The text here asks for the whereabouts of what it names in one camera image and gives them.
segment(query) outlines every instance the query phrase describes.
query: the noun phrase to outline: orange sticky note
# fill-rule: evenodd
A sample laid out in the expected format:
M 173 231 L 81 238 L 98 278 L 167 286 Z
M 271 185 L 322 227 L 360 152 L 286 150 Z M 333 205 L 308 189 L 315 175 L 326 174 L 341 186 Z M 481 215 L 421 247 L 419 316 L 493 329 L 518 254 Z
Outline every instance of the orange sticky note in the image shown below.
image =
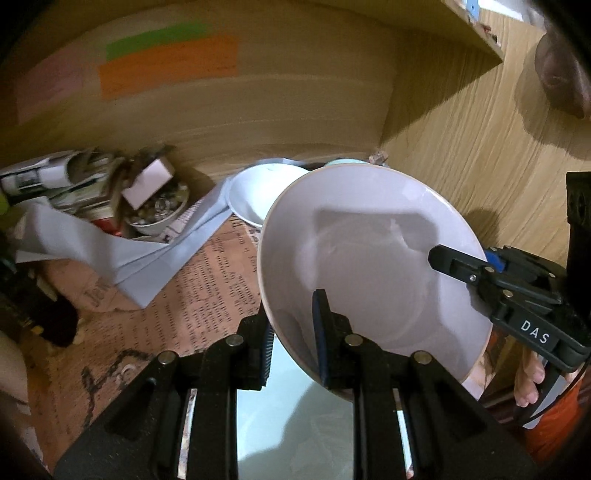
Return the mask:
M 162 85 L 237 75 L 238 41 L 217 35 L 160 45 L 99 67 L 103 98 L 111 100 Z

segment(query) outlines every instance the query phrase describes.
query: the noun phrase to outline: small box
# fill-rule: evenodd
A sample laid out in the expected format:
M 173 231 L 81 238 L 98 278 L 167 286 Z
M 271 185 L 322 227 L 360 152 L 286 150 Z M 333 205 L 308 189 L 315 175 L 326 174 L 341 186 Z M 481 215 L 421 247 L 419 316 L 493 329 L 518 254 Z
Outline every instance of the small box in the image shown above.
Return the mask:
M 166 182 L 173 178 L 174 167 L 165 157 L 154 160 L 144 168 L 131 187 L 123 189 L 121 194 L 133 210 L 140 208 L 146 200 L 159 191 Z

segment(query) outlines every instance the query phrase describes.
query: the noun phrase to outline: light blue bowl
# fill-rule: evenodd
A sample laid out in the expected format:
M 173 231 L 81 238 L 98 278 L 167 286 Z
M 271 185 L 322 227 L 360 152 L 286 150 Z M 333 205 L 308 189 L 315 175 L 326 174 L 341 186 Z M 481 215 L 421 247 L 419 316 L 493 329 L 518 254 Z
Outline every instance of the light blue bowl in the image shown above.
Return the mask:
M 338 160 L 329 161 L 325 166 L 338 165 L 339 163 L 367 163 L 363 160 L 357 160 L 356 158 L 339 158 Z

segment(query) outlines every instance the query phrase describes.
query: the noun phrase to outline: screw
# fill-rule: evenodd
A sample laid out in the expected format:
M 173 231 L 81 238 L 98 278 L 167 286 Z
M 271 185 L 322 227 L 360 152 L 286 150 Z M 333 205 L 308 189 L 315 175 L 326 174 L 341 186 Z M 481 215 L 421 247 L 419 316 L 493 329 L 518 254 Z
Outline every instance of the screw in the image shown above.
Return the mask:
M 166 350 L 165 352 L 161 352 L 158 355 L 158 362 L 160 362 L 163 365 L 168 365 L 174 362 L 174 359 L 176 359 L 176 357 L 177 354 L 174 353 L 172 350 Z
M 428 365 L 431 363 L 431 360 L 433 360 L 431 354 L 429 352 L 426 352 L 425 350 L 419 350 L 418 352 L 414 352 L 413 357 L 416 360 L 416 362 L 421 365 Z
M 352 333 L 351 335 L 347 335 L 345 337 L 345 343 L 349 346 L 359 346 L 363 343 L 363 337 L 361 337 L 361 335 L 357 335 L 356 333 Z
M 226 343 L 229 346 L 242 345 L 242 342 L 244 342 L 244 337 L 242 335 L 238 335 L 237 333 L 235 335 L 230 335 L 228 338 L 226 338 Z

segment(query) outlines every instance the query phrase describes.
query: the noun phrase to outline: white plate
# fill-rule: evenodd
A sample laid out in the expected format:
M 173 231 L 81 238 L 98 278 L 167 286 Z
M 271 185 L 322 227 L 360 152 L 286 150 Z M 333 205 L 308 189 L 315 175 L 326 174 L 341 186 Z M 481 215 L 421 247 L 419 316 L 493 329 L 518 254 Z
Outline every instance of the white plate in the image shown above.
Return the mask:
M 237 217 L 261 228 L 281 192 L 306 173 L 305 168 L 283 163 L 247 168 L 233 178 L 228 188 L 228 206 Z

